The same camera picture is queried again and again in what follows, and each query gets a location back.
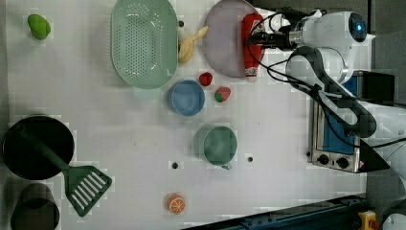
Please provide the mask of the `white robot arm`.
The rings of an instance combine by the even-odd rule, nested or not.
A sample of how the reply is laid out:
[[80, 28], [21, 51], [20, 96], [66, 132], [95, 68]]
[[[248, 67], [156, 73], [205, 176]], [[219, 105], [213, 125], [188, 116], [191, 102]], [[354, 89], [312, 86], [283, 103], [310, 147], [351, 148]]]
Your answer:
[[358, 48], [367, 39], [362, 16], [353, 11], [302, 18], [285, 32], [269, 34], [262, 17], [254, 20], [243, 38], [254, 47], [289, 50], [279, 81], [306, 93], [334, 118], [344, 131], [357, 136], [405, 177], [405, 105], [354, 96], [344, 87], [351, 77]]

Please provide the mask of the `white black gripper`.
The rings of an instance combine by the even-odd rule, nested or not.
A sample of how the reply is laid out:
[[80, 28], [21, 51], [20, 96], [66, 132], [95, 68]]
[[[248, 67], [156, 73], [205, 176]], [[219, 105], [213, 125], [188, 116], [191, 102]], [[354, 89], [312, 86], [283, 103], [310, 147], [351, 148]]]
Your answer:
[[268, 49], [293, 50], [300, 43], [299, 31], [309, 17], [320, 17], [323, 11], [315, 9], [302, 12], [293, 9], [280, 9], [267, 19], [271, 34], [252, 34], [246, 39], [247, 45], [263, 45]]

